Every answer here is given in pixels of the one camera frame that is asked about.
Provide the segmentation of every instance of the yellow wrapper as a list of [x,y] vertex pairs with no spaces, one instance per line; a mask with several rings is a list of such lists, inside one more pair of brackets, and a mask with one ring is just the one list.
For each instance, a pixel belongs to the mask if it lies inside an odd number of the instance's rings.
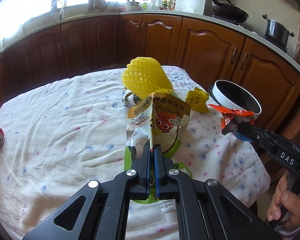
[[188,92],[186,102],[190,104],[191,110],[199,113],[206,113],[209,112],[206,105],[208,99],[209,94],[206,91],[195,87],[194,90]]

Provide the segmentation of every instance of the granite countertop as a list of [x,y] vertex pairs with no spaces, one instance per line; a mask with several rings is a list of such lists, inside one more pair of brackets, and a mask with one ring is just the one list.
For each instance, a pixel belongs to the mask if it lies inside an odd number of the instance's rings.
[[300,65],[295,62],[290,56],[288,56],[286,53],[284,53],[281,49],[279,49],[278,47],[276,47],[275,45],[273,45],[272,43],[270,43],[269,41],[265,40],[264,38],[262,38],[261,36],[257,35],[256,33],[253,33],[247,29],[244,29],[242,27],[239,27],[237,25],[234,25],[232,23],[226,22],[226,21],[222,21],[216,18],[212,18],[209,16],[205,16],[205,15],[200,15],[200,14],[194,14],[194,13],[187,13],[187,12],[179,12],[179,11],[163,11],[163,10],[141,10],[141,11],[130,11],[130,12],[122,12],[122,13],[98,13],[98,14],[89,14],[89,15],[82,15],[82,16],[77,16],[77,17],[71,17],[71,18],[67,18],[64,19],[62,21],[58,21],[58,22],[54,22],[51,23],[49,25],[43,26],[41,28],[38,28],[32,32],[27,33],[26,35],[20,37],[19,39],[15,40],[14,42],[10,43],[8,46],[6,46],[3,49],[0,49],[0,53],[3,52],[5,49],[11,47],[12,45],[14,45],[15,43],[17,43],[18,41],[36,33],[39,32],[41,30],[44,30],[46,28],[49,28],[51,26],[55,26],[58,24],[62,24],[62,23],[66,23],[66,22],[70,22],[73,20],[79,20],[79,19],[83,19],[83,18],[88,18],[88,17],[97,17],[97,16],[105,16],[105,15],[128,15],[128,14],[165,14],[165,15],[174,15],[174,16],[182,16],[182,17],[189,17],[189,18],[196,18],[196,19],[200,19],[203,21],[208,21],[208,22],[212,22],[218,25],[221,25],[223,27],[232,29],[234,31],[237,31],[239,33],[244,34],[245,36],[248,36],[252,39],[254,39],[255,41],[258,41],[262,44],[264,44],[265,46],[269,47],[269,49],[271,49],[273,52],[275,52],[276,54],[278,54],[279,56],[281,56],[282,58],[284,58],[286,61],[288,61],[293,67],[295,67],[299,72],[300,72]]

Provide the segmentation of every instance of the black frying pan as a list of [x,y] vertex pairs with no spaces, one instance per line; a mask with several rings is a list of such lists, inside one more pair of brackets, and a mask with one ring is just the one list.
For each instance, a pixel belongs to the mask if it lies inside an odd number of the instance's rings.
[[228,3],[219,2],[218,0],[212,1],[212,10],[220,17],[235,21],[236,23],[244,23],[249,17],[245,11],[234,6],[229,0],[227,0]]

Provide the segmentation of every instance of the white plastic cap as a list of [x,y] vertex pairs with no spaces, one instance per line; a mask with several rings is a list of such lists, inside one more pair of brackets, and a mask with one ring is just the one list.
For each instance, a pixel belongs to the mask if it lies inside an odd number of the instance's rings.
[[161,207],[161,212],[163,212],[164,215],[166,216],[168,223],[173,223],[178,221],[176,202],[174,201],[174,199],[162,201],[160,207]]

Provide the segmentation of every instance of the silver screw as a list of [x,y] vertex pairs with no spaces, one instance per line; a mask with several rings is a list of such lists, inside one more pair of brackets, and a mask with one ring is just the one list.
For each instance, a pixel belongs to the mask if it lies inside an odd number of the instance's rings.
[[98,183],[96,180],[91,180],[91,181],[89,181],[89,183],[88,183],[88,186],[89,186],[90,188],[98,187],[98,185],[99,185],[99,183]]
[[175,176],[179,174],[179,171],[177,169],[171,169],[169,170],[169,174]]
[[218,182],[215,179],[208,179],[208,185],[211,187],[215,187]]
[[134,176],[134,175],[137,174],[137,172],[136,172],[135,170],[127,170],[126,174],[127,174],[128,176]]

